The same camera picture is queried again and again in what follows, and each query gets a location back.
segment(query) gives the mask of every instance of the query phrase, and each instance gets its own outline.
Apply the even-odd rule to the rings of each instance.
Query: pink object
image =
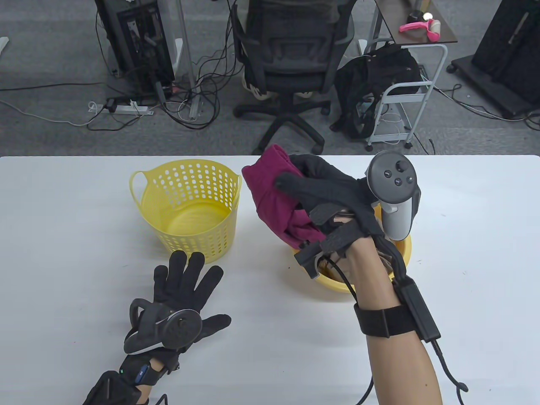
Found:
[[[323,241],[325,235],[313,225],[306,211],[296,209],[298,201],[275,189],[275,180],[282,173],[303,177],[278,145],[268,148],[254,165],[242,169],[257,215],[283,242],[295,249],[306,240]]]
[[[410,30],[417,30],[420,28],[424,28],[426,31],[428,31],[428,39],[431,42],[439,42],[441,39],[441,22],[438,19],[430,19],[426,22],[416,22],[416,23],[410,23],[405,24],[400,27],[400,32],[410,31]]]

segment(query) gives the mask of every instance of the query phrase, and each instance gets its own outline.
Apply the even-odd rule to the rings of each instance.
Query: yellow basket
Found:
[[[141,201],[133,191],[139,173],[146,177]],[[211,160],[177,160],[131,175],[130,191],[143,218],[172,253],[201,252],[206,262],[231,247],[242,177]]]

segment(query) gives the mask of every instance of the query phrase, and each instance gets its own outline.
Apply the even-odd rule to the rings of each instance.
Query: backpack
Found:
[[[387,88],[396,83],[421,82],[420,68],[408,49],[386,44],[354,58],[336,73],[334,86],[340,118],[330,126],[351,140],[369,138],[375,129],[376,107]],[[415,94],[417,87],[398,87],[390,95]]]

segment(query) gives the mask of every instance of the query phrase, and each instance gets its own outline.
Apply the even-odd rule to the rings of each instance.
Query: office chair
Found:
[[[272,91],[278,94],[277,105],[238,105],[233,115],[240,118],[245,113],[262,113],[275,116],[253,155],[261,155],[276,131],[291,122],[315,141],[313,154],[321,154],[324,138],[298,114],[321,109],[330,114],[330,101],[294,103],[295,93],[319,91],[326,93],[334,84],[334,77],[347,46],[354,37],[351,10],[356,0],[341,7],[337,23],[328,24],[322,16],[314,15],[305,7],[265,6],[260,2],[255,22],[244,32],[238,20],[237,5],[232,13],[234,51],[237,60],[244,64],[247,80],[261,94]]]

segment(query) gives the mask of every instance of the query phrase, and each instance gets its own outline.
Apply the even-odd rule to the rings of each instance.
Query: white table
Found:
[[[0,403],[76,405],[118,369],[134,298],[167,254],[128,191],[171,157],[0,158]],[[237,173],[254,157],[214,157]],[[369,156],[327,157],[361,177]],[[538,157],[412,156],[422,201],[408,268],[466,405],[540,403]],[[325,290],[257,218],[247,187],[203,315],[231,326],[163,378],[171,405],[354,405],[370,377],[352,299]],[[432,349],[445,404],[457,404]],[[366,402],[375,404],[374,394]]]

